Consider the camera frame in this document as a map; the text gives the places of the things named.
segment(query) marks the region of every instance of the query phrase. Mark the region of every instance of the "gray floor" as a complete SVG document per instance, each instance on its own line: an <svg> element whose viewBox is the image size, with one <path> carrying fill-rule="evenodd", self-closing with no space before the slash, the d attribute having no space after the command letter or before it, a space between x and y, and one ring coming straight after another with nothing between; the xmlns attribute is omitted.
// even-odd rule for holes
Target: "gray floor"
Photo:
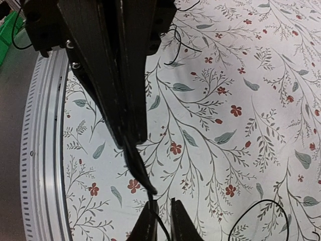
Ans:
<svg viewBox="0 0 321 241"><path fill-rule="evenodd" d="M27 34L15 38L30 43ZM26 240L20 202L20 140L25 104L38 53L10 47L0 67L0 240Z"/></svg>

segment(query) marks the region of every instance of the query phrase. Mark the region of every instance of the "black wire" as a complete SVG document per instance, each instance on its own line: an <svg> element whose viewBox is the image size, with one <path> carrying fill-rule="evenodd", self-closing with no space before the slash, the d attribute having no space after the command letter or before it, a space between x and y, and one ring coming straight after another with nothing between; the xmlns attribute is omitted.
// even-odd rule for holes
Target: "black wire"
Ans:
<svg viewBox="0 0 321 241"><path fill-rule="evenodd" d="M287 219L287 216L286 216L286 213L283 209L283 207L278 204L276 201L272 200L272 199L263 199L261 201L258 201L257 203L255 203L254 205L252 205L248 210L246 210L245 213L242 214L242 216L236 221L236 223L234 224L234 226L232 227L230 233L229 233L229 237L228 237L228 241L230 241L231 239L231 236L232 236L232 233L233 233L233 230L234 228L236 227L236 225L239 223L239 221L252 209L254 208L255 206L259 205L260 203L262 202L272 202L274 203L276 206L278 206L281 210L281 212L283 213L284 217L285 217L285 222L286 222L286 241L289 240L289 234L290 234L290 230L289 230L289 220Z"/></svg>
<svg viewBox="0 0 321 241"><path fill-rule="evenodd" d="M320 235L317 232L312 232L312 233L316 234L318 237L317 241L320 241Z"/></svg>
<svg viewBox="0 0 321 241"><path fill-rule="evenodd" d="M152 215L154 216L154 218L157 220L157 222L159 223L160 227L164 231L167 240L171 241L171 236L170 236L169 232L167 231L163 221L161 220L161 218L159 217L159 215L155 212L155 210L153 208L154 199L153 199L152 195L149 192L148 192L147 195L148 195L148 200L149 200L149 211L152 213Z"/></svg>
<svg viewBox="0 0 321 241"><path fill-rule="evenodd" d="M13 26L12 31L11 31L11 41L12 41L13 46L14 46L16 49L25 50L25 49L31 47L31 46L32 46L32 43L31 43L30 45L28 45L28 46L25 46L25 47L19 47L19 46L16 45L15 40L14 40L15 27L16 27L16 24L17 24L18 17L19 17L19 15L20 15L20 13L21 13L21 10L22 10L22 7L20 7L20 9L19 9L19 11L18 11L18 14L17 14L16 20L15 20L14 26Z"/></svg>
<svg viewBox="0 0 321 241"><path fill-rule="evenodd" d="M185 10L177 9L177 10L178 10L178 11L181 11L181 12L186 12L186 11L192 9L193 7L195 7L195 6L196 6L197 4L199 4L200 2L201 2L201 0L199 0L197 3L195 3L193 6L191 6L191 7L188 8L188 9L185 9Z"/></svg>
<svg viewBox="0 0 321 241"><path fill-rule="evenodd" d="M178 42L179 42L179 49L178 49L178 51L177 51L177 53L176 53L176 56L175 56L174 60L173 60L172 62L168 63L168 64L164 63L164 65L172 65L172 64L177 60L177 58L178 58L178 56L179 56L179 53L180 53L180 50L181 50L181 45L182 45L182 38L181 38L181 35L178 33L178 31L177 31L176 29L170 29L170 30L168 30L168 33L169 33L170 31L174 31L174 36L176 36L176 33L178 34L178 36L179 36L179 38L180 38L180 39L178 40Z"/></svg>
<svg viewBox="0 0 321 241"><path fill-rule="evenodd" d="M174 26L175 27L175 34L174 34L174 37L176 38L176 40L177 41L179 41L179 39L177 38L177 36L176 36L176 34L177 35L179 35L179 36L181 36L180 35L180 33L177 31L177 25L176 24L171 24L171 26ZM198 50L198 49L193 49L192 47L190 47L190 46L188 46L188 45L186 45L186 44L184 44L183 42L181 42L181 44L183 45L183 46L185 46L186 48L188 48L188 49L191 49L191 50L194 50L194 51L196 51L196 52L202 52L201 50Z"/></svg>

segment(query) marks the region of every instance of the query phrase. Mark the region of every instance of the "white fabric surface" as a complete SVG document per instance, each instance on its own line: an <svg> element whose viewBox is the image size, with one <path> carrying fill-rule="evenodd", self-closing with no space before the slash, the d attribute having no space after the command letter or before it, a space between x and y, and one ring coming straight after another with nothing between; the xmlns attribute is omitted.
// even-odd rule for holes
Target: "white fabric surface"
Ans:
<svg viewBox="0 0 321 241"><path fill-rule="evenodd" d="M185 9L194 2L177 1ZM178 12L148 57L148 141L139 147L169 227L181 199L204 240L227 240L262 198L282 202L289 240L317 240L321 209L321 3L201 0ZM126 240L147 200L93 101L69 72L64 169L74 240ZM272 205L253 209L233 240L285 240ZM158 240L165 240L161 229Z"/></svg>

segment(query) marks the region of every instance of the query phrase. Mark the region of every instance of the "circular metal frame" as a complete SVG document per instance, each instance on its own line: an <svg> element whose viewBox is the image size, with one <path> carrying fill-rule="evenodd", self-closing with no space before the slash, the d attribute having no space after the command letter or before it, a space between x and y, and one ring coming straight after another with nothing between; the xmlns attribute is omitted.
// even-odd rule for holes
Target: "circular metal frame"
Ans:
<svg viewBox="0 0 321 241"><path fill-rule="evenodd" d="M38 56L21 139L21 202L27 241L72 241L62 153L68 58L65 50Z"/></svg>

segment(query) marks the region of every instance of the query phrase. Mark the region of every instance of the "screw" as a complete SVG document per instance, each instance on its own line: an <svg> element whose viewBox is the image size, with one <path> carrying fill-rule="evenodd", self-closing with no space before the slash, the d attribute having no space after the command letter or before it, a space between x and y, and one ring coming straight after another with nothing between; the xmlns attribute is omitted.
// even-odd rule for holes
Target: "screw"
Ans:
<svg viewBox="0 0 321 241"><path fill-rule="evenodd" d="M79 69L79 68L80 68L80 63L75 63L75 62L73 62L73 63L71 64L71 67L72 67L73 69Z"/></svg>
<svg viewBox="0 0 321 241"><path fill-rule="evenodd" d="M66 42L66 46L67 46L68 49L73 49L74 48L74 45L72 44L72 42L69 39Z"/></svg>

